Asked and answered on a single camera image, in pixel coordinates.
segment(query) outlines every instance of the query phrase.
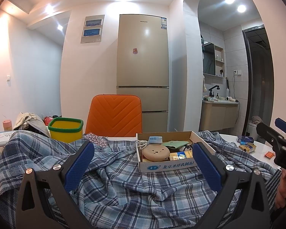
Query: power outlet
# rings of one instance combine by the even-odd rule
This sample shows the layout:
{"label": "power outlet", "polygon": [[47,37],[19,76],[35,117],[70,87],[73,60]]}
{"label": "power outlet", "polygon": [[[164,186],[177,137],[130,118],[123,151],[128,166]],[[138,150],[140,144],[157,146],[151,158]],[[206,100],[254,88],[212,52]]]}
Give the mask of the power outlet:
{"label": "power outlet", "polygon": [[236,76],[236,75],[241,75],[241,74],[242,74],[242,70],[241,70],[241,69],[239,69],[239,70],[234,70],[233,73],[234,73],[235,76]]}

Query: blue logo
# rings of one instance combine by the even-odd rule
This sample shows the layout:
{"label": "blue logo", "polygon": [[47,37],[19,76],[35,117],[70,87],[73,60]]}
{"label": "blue logo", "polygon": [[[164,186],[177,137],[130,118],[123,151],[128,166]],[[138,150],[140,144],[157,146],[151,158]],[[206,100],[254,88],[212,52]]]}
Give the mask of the blue logo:
{"label": "blue logo", "polygon": [[159,169],[159,166],[153,165],[153,166],[149,166],[147,167],[148,170],[156,170]]}

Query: yellow container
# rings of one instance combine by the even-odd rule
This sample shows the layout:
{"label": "yellow container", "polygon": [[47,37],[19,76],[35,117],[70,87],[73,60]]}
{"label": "yellow container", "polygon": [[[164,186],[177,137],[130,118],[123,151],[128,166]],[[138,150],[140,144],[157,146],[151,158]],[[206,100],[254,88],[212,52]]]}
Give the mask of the yellow container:
{"label": "yellow container", "polygon": [[52,139],[56,139],[65,143],[71,143],[83,136],[84,122],[73,118],[54,118],[48,128]]}

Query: plaid blanket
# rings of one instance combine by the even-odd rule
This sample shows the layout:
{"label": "plaid blanket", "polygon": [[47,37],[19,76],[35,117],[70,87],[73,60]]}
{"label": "plaid blanket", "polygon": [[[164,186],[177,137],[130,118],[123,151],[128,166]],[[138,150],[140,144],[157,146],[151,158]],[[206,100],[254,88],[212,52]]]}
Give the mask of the plaid blanket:
{"label": "plaid blanket", "polygon": [[[214,147],[225,164],[239,171],[259,169],[265,180],[275,174],[274,168],[224,141],[218,133],[198,135]],[[11,137],[0,158],[0,214],[12,228],[25,170],[42,171],[62,164],[83,142],[66,144],[28,131]],[[125,229],[192,227],[216,196],[198,167],[140,173],[131,141],[108,141],[105,148],[95,144],[95,157],[70,194],[94,227]],[[220,225],[229,219],[239,195],[237,190]],[[53,210],[63,223],[55,205]]]}

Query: orange packet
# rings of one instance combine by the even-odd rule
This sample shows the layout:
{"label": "orange packet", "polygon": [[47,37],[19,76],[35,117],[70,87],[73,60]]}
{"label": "orange packet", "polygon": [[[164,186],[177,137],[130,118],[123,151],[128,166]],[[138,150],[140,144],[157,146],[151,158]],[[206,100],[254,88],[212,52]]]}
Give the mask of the orange packet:
{"label": "orange packet", "polygon": [[265,154],[265,157],[267,157],[267,158],[272,158],[274,155],[275,155],[275,154],[274,154],[273,152],[269,151],[269,152],[267,152],[267,153]]}

